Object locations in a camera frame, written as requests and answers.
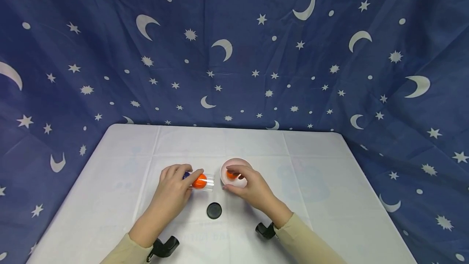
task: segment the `black clamp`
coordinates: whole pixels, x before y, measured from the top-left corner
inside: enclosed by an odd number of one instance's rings
[[[153,249],[148,254],[147,263],[150,263],[154,255],[160,258],[167,258],[171,256],[171,254],[173,254],[178,246],[179,241],[173,236],[171,236],[164,244],[160,239],[156,239],[156,241],[153,243]]]
[[[265,227],[264,224],[259,223],[256,227],[256,232],[259,233],[266,240],[272,239],[275,236],[274,222],[272,222],[269,227]]]

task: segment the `crescent moon print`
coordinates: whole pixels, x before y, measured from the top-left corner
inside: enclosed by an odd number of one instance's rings
[[[399,208],[401,208],[401,202],[397,202],[395,205],[388,205],[384,203],[383,199],[381,198],[381,194],[379,194],[379,200],[381,201],[381,204],[384,206],[384,209],[388,211],[389,213],[396,212]]]
[[[430,88],[430,80],[424,76],[408,76],[406,79],[410,79],[417,84],[417,89],[414,93],[405,96],[405,98],[415,98],[425,94]]]
[[[225,62],[231,57],[231,54],[233,53],[233,46],[231,45],[231,42],[229,42],[227,39],[221,39],[221,40],[216,41],[212,45],[212,47],[215,47],[215,46],[222,46],[223,48],[225,48],[226,55],[225,55],[225,60],[223,60],[223,62]]]
[[[363,129],[362,127],[360,127],[360,126],[357,125],[357,119],[360,118],[360,117],[362,117],[361,114],[356,114],[356,115],[354,115],[354,116],[351,117],[351,124],[352,124],[352,126],[353,126],[354,128],[356,128],[357,130],[362,130],[362,129]]]
[[[210,104],[207,103],[207,97],[208,96],[205,96],[205,97],[201,98],[200,104],[206,109],[215,107],[216,105],[210,105]]]
[[[23,81],[21,81],[21,76],[16,72],[13,67],[9,66],[8,64],[0,61],[0,75],[7,76],[8,78],[12,79],[20,91],[23,89]]]
[[[309,2],[308,8],[306,8],[306,10],[302,11],[301,13],[296,10],[293,10],[294,16],[296,16],[299,20],[307,20],[309,16],[311,16],[311,14],[313,13],[315,4],[316,0],[311,0],[311,2]]]
[[[350,42],[348,43],[348,48],[352,53],[353,53],[353,47],[354,47],[355,43],[360,39],[367,39],[370,42],[373,42],[373,40],[371,40],[370,33],[368,33],[367,31],[358,31],[358,32],[356,32],[355,35],[352,36]]]
[[[152,24],[157,24],[158,26],[161,26],[154,18],[149,17],[145,14],[138,15],[135,22],[137,23],[137,28],[139,32],[142,33],[142,35],[145,38],[149,39],[150,41],[153,41],[153,40],[148,36],[146,32],[146,25],[152,23]]]
[[[52,155],[50,156],[50,168],[52,168],[52,171],[53,172],[59,172],[62,170],[62,168],[64,168],[65,166],[65,153],[62,153],[62,161],[59,162],[59,163],[56,163],[54,161],[54,158],[52,157]]]
[[[268,130],[278,130],[278,128],[280,128],[280,125],[278,124],[278,121],[277,120],[274,120],[275,121],[275,126],[273,128],[266,128]]]
[[[128,118],[127,116],[122,116],[122,117],[127,120],[127,122],[126,122],[127,124],[129,124],[129,125],[133,125],[133,124],[134,124],[134,121],[133,121],[132,119]]]

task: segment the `blue backdrop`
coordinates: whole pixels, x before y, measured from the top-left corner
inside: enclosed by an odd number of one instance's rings
[[[343,134],[420,264],[469,262],[469,0],[0,0],[0,260],[107,127]]]

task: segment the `orange ball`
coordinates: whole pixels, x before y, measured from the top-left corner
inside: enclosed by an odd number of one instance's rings
[[[229,180],[235,180],[237,179],[239,174],[232,174],[229,171],[226,171],[226,177],[228,177]]]
[[[199,175],[199,177],[192,183],[194,189],[203,189],[207,185],[207,177],[204,174]]]

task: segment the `transparent container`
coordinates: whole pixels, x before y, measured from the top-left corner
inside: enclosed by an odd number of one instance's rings
[[[191,174],[190,172],[185,172],[182,179],[184,180],[190,174]],[[208,192],[212,192],[214,186],[215,186],[215,176],[212,174],[201,174],[192,184],[192,188],[196,190],[202,190],[202,191],[208,191]]]

